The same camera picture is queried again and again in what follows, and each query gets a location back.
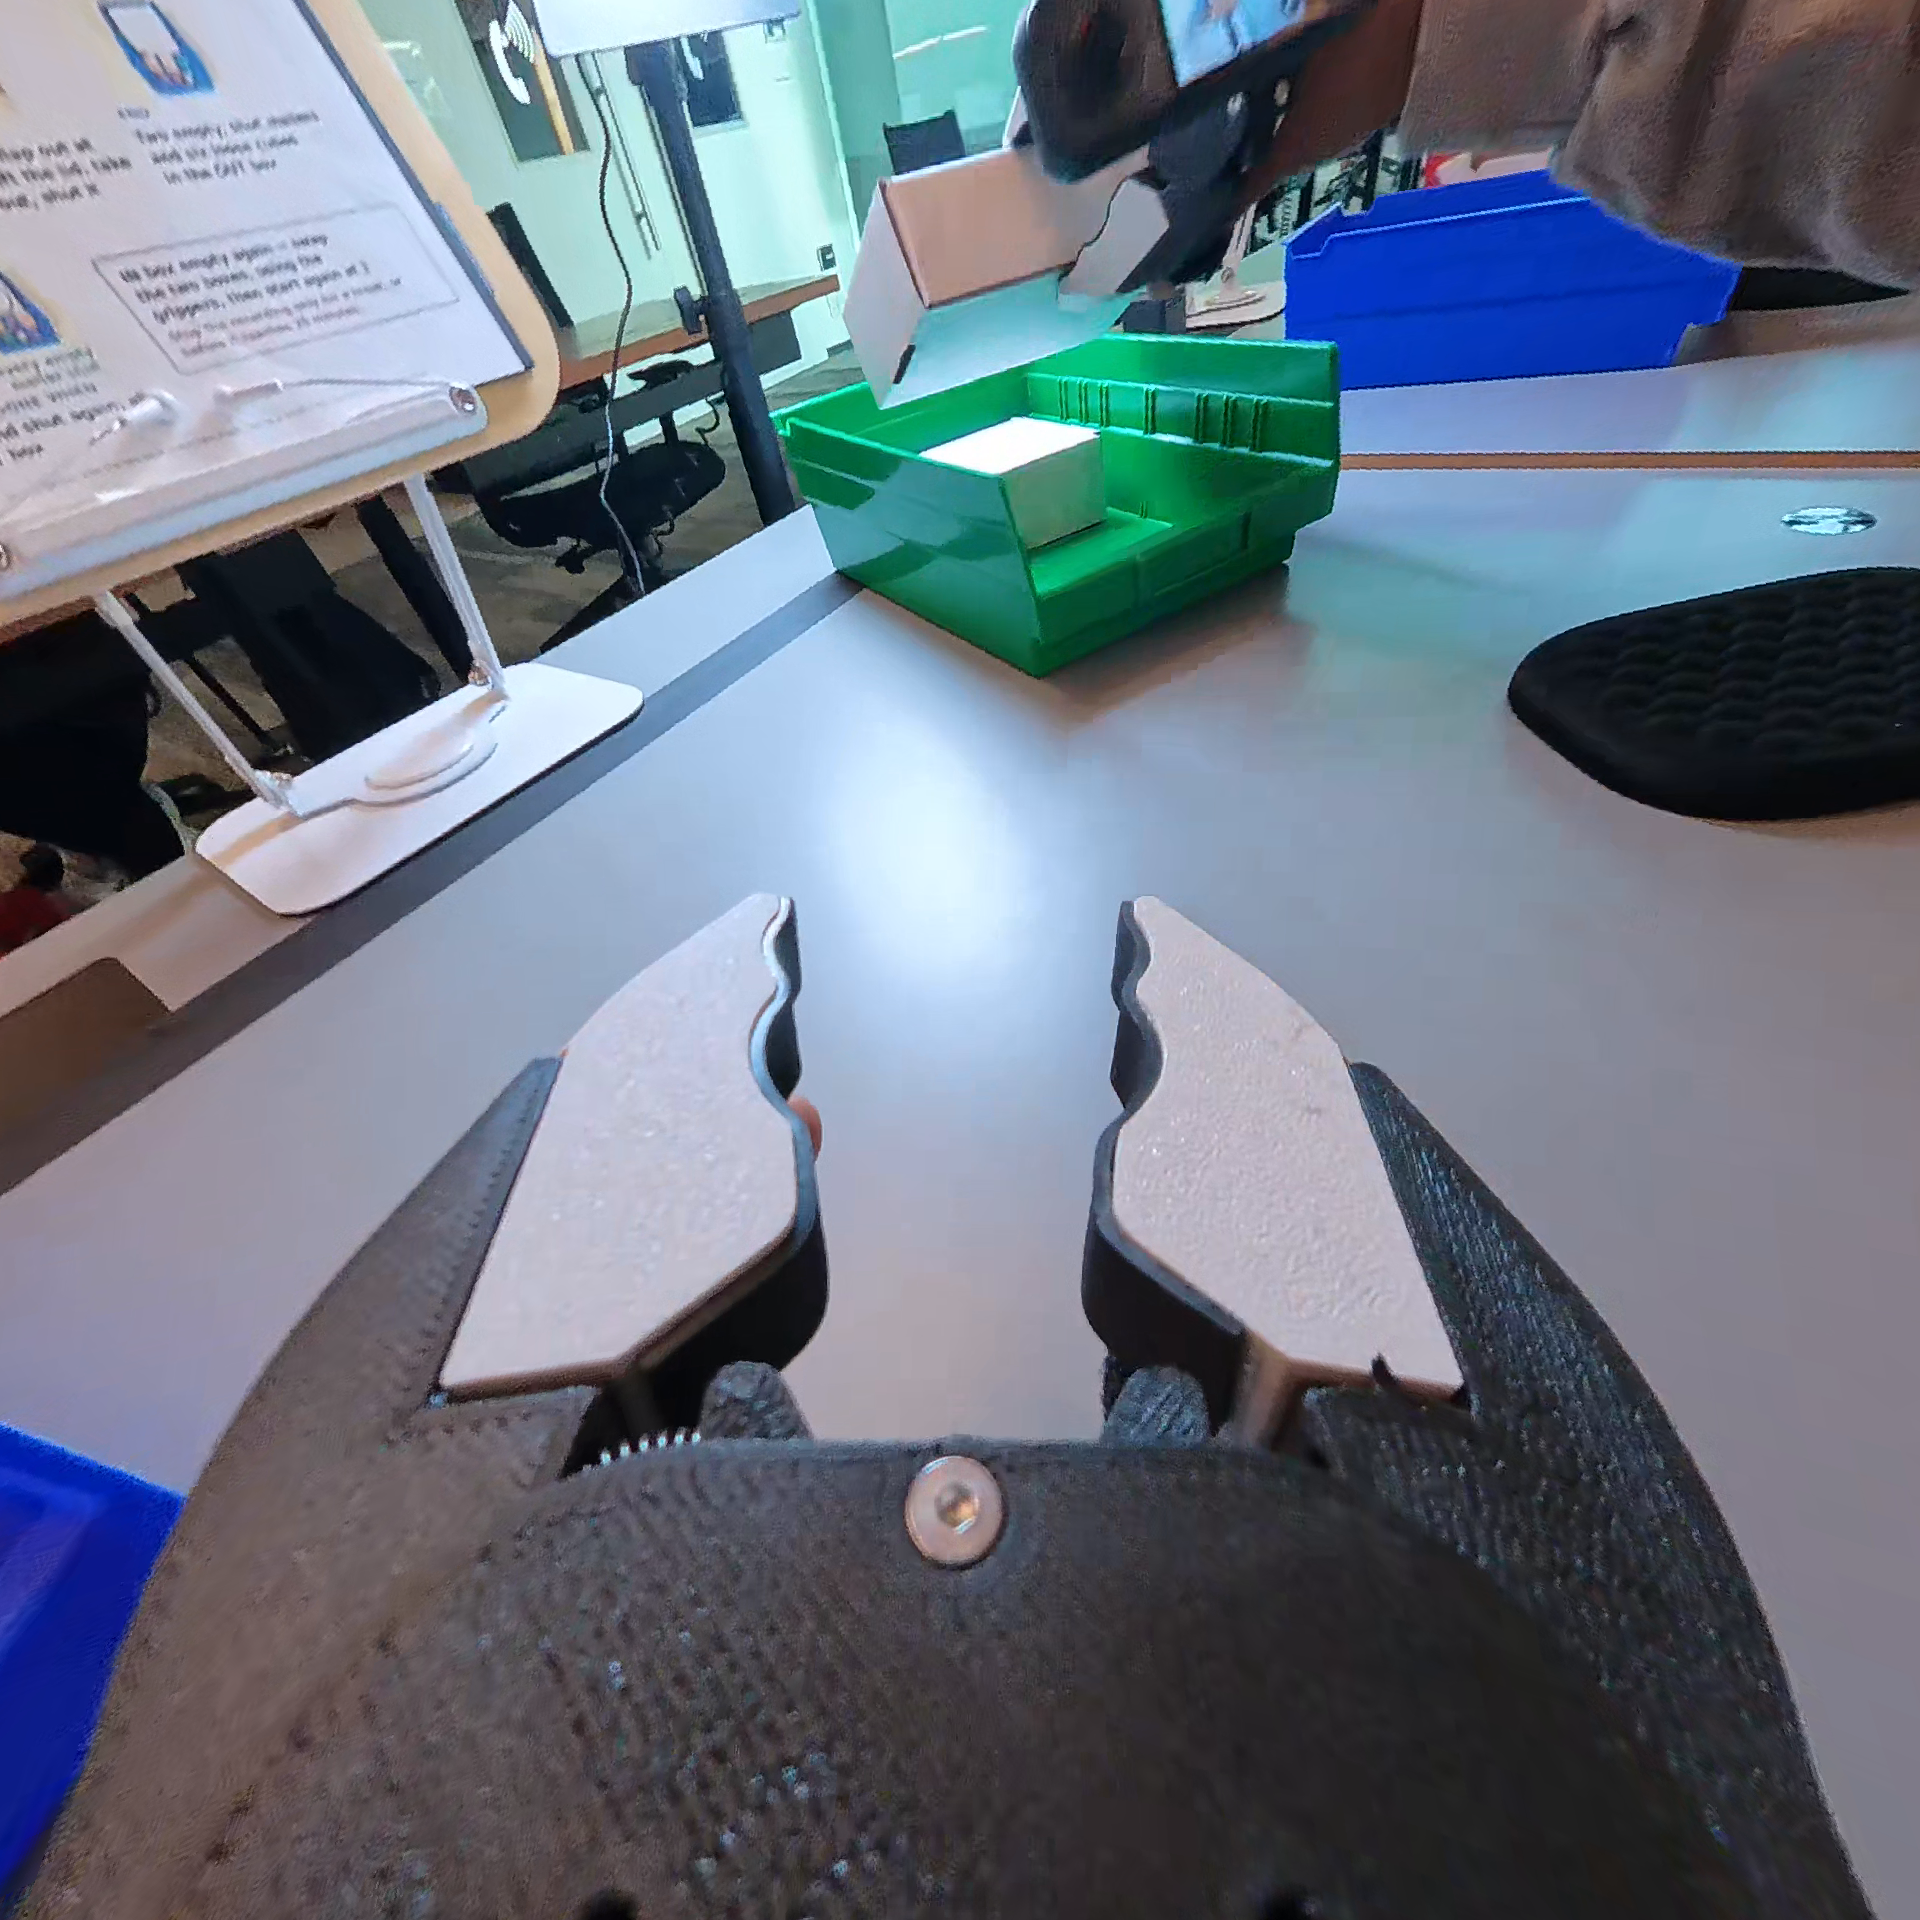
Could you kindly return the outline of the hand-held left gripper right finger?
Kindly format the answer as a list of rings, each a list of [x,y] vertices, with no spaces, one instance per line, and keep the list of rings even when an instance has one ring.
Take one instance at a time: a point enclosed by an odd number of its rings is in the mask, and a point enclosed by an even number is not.
[[[1183,1374],[1213,1435],[1273,1447],[1317,1388],[1467,1387],[1354,1069],[1283,987],[1157,896],[1122,901],[1118,1114],[1080,1303],[1113,1373]]]

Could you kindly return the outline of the black monitor pole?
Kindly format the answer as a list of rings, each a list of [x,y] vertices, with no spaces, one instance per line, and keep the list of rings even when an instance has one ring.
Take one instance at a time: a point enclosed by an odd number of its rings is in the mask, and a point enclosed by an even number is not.
[[[734,444],[757,512],[763,525],[770,527],[798,510],[798,497],[757,371],[746,308],[709,198],[674,48],[670,43],[640,43],[627,51],[627,63],[653,114],[658,151],[679,198],[684,235],[703,285],[704,330],[723,372]]]

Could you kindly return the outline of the person's right hand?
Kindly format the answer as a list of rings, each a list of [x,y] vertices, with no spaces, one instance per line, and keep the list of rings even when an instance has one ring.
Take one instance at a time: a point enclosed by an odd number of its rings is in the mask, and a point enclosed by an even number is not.
[[[1304,177],[1399,122],[1424,12],[1423,3],[1368,5],[1309,57],[1264,159],[1266,184]]]

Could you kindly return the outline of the black office chair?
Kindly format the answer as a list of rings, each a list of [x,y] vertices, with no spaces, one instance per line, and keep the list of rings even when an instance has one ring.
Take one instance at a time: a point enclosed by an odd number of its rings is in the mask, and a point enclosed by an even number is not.
[[[725,456],[700,441],[512,456],[509,448],[439,474],[468,497],[493,536],[580,574],[612,557],[619,583],[588,608],[612,612],[664,587],[662,541],[726,479]]]

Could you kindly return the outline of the white cardboard box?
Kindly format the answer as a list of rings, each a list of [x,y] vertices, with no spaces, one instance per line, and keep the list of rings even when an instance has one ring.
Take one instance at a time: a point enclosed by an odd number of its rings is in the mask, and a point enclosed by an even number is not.
[[[1103,439],[1087,425],[1014,417],[931,446],[922,461],[993,481],[1028,555],[1080,538],[1108,515]]]
[[[1065,180],[1022,142],[880,180],[844,298],[876,406],[1019,371],[1113,326],[1130,295],[1058,300],[1058,280],[1142,164],[1124,157]]]

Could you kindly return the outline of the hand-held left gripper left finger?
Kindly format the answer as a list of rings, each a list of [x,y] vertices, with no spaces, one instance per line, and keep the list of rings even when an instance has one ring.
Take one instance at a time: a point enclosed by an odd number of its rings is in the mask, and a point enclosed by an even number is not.
[[[547,1072],[439,1388],[585,1387],[637,1442],[697,1431],[733,1365],[786,1368],[830,1294],[794,1107],[794,901],[751,894],[621,987]]]

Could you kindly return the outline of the brown background table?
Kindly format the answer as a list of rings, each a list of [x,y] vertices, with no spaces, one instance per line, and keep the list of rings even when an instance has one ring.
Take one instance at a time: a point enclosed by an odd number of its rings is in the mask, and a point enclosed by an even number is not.
[[[759,372],[780,371],[801,356],[797,314],[813,305],[838,298],[843,280],[832,275],[759,282],[738,291],[748,342]],[[562,394],[599,389],[616,371],[689,359],[711,348],[707,325],[697,316],[684,323],[674,298],[639,300],[625,325],[619,312],[558,326],[558,389]]]

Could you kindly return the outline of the black textured mat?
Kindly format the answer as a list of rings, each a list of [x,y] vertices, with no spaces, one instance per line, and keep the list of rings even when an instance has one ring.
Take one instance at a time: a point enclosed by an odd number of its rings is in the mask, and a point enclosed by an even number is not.
[[[1844,568],[1564,630],[1506,686],[1515,720],[1634,804],[1803,823],[1918,798],[1918,573]]]

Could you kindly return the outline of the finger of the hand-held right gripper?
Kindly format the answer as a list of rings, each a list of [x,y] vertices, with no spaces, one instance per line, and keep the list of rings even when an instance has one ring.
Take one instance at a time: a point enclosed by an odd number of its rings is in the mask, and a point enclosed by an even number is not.
[[[1061,275],[1061,303],[1113,303],[1136,293],[1170,236],[1162,193],[1147,177],[1117,184],[1104,224]]]

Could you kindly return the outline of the black wall poster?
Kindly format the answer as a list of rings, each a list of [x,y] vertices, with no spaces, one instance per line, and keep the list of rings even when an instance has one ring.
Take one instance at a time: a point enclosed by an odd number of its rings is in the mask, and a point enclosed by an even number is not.
[[[456,10],[517,162],[591,153],[560,63],[541,34],[536,6],[459,3]]]

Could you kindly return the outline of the blue plastic bin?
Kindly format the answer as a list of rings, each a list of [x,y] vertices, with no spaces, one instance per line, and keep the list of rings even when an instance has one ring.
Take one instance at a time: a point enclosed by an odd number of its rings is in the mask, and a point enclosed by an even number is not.
[[[10,1911],[92,1744],[178,1490],[3,1428],[3,1898]]]
[[[1349,392],[1645,372],[1740,275],[1527,171],[1321,214],[1286,245],[1285,330],[1333,345]]]

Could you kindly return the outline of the wooden document stand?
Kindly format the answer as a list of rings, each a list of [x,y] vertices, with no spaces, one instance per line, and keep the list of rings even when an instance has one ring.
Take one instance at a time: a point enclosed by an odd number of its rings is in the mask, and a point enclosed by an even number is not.
[[[512,444],[539,427],[560,391],[552,326],[505,242],[479,208],[427,114],[389,61],[359,5],[307,5],[363,92],[377,122],[416,172],[432,211],[452,227],[479,276],[521,338],[533,366],[512,379],[454,392],[477,427],[445,444],[410,451],[370,471],[325,468],[307,492],[283,484],[267,499],[235,499],[235,515],[165,516],[119,538],[55,555],[52,567],[5,571],[5,612],[40,617],[90,602],[133,654],[156,675],[246,782],[252,798],[214,823],[198,857],[259,907],[285,919],[310,917],[432,848],[468,820],[527,789],[565,761],[625,726],[642,709],[635,684],[608,683],[536,663],[505,667],[427,477]],[[141,627],[128,590],[162,568],[205,562],[255,536],[378,497],[402,484],[450,596],[472,665],[464,684],[380,724],[368,741],[325,750],[297,778],[255,769]]]

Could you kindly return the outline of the printed instruction sheet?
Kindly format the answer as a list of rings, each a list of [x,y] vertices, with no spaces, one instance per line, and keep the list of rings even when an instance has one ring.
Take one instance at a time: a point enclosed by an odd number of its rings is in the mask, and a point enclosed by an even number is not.
[[[308,5],[5,5],[5,571],[434,448],[530,372]]]

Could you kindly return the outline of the green plastic bin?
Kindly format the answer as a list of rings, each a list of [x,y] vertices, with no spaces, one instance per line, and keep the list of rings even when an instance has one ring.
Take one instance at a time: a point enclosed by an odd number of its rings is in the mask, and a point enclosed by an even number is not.
[[[1293,562],[1340,474],[1333,342],[1128,335],[945,394],[864,384],[774,417],[835,568],[1022,675],[1047,678]],[[1037,544],[1012,483],[934,458],[1008,420],[1087,429],[1104,503]]]

